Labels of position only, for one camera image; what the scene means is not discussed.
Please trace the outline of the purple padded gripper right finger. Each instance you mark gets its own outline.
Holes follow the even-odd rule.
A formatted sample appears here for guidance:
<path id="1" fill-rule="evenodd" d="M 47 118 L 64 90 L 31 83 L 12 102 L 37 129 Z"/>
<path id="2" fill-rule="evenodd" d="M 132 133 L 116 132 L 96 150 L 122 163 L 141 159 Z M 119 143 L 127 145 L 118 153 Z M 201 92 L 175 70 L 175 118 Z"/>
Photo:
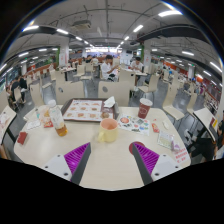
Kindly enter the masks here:
<path id="1" fill-rule="evenodd" d="M 145 185 L 182 169 L 182 167 L 169 155 L 159 155 L 154 151 L 137 144 L 133 148 L 133 156 Z"/>

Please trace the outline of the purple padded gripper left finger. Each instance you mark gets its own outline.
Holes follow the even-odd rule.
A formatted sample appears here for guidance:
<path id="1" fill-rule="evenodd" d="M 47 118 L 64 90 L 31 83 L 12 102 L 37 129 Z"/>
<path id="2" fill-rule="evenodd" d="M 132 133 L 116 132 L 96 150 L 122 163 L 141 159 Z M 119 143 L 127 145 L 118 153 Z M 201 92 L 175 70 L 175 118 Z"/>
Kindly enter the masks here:
<path id="1" fill-rule="evenodd" d="M 79 185 L 90 154 L 91 144 L 86 143 L 65 155 L 55 155 L 43 166 L 43 169 Z"/>

